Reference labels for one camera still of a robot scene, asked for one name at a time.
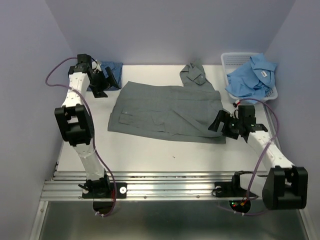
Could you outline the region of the grey long sleeve shirt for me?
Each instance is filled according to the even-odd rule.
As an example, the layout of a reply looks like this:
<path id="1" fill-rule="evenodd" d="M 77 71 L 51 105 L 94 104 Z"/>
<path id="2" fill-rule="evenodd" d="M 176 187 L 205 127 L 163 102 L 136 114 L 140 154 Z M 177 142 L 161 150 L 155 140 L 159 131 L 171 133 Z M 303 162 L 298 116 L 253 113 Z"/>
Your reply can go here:
<path id="1" fill-rule="evenodd" d="M 221 132 L 209 130 L 223 104 L 202 61 L 185 65 L 179 77 L 181 86 L 129 81 L 117 97 L 108 131 L 166 141 L 225 144 Z"/>

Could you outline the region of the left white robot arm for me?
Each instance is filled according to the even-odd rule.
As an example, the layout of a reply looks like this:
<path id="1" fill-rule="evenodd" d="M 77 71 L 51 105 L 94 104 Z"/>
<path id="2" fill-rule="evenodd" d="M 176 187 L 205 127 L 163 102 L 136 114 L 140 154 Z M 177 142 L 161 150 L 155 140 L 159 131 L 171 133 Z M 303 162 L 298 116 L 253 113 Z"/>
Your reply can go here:
<path id="1" fill-rule="evenodd" d="M 100 64 L 88 54 L 78 54 L 77 63 L 69 68 L 69 86 L 61 107 L 54 110 L 55 119 L 63 140 L 77 152 L 86 173 L 82 188 L 84 199 L 111 198 L 111 185 L 106 169 L 101 164 L 94 146 L 95 128 L 93 117 L 86 107 L 84 96 L 91 89 L 95 98 L 106 98 L 105 91 L 119 89 L 111 69 L 104 74 Z"/>

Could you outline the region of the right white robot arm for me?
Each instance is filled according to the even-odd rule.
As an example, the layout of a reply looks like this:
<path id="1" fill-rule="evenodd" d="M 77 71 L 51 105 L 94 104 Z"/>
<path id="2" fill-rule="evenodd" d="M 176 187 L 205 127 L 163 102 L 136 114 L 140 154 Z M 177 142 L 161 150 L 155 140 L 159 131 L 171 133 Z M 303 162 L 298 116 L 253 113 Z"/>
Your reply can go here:
<path id="1" fill-rule="evenodd" d="M 253 171 L 236 171 L 231 181 L 218 181 L 212 195 L 230 198 L 234 212 L 246 214 L 251 201 L 261 198 L 268 210 L 304 209 L 307 204 L 308 172 L 289 161 L 270 137 L 267 128 L 257 123 L 253 105 L 241 105 L 234 114 L 220 110 L 209 130 L 220 131 L 231 139 L 242 137 L 259 156 L 257 164 L 268 171 L 259 176 Z"/>

